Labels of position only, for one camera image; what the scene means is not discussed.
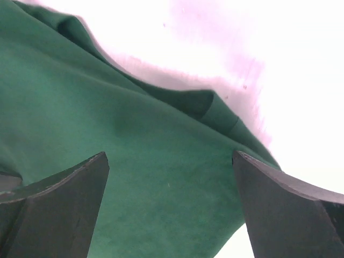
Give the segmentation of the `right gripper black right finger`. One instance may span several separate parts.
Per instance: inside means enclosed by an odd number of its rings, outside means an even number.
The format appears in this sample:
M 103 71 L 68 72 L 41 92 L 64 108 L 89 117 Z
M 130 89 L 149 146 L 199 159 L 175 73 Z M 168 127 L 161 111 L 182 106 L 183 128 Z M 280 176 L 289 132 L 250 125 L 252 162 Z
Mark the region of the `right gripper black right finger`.
M 244 152 L 235 151 L 232 164 L 255 257 L 343 258 L 343 194 Z

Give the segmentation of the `green t shirt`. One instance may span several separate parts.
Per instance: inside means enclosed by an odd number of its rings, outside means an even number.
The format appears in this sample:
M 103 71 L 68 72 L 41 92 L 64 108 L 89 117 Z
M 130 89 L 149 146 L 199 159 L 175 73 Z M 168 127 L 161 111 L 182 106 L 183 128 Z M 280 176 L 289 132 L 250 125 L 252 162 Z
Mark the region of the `green t shirt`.
M 243 224 L 234 150 L 277 167 L 214 92 L 134 79 L 76 17 L 1 1 L 1 169 L 30 184 L 104 151 L 90 257 L 214 257 Z

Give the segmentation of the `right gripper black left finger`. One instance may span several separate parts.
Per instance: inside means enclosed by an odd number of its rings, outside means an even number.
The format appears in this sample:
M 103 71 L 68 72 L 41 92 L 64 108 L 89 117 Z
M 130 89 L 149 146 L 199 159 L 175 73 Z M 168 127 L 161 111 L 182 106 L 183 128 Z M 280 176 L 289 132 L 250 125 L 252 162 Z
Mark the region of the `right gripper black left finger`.
M 104 152 L 27 186 L 1 172 L 1 257 L 87 257 L 108 175 Z

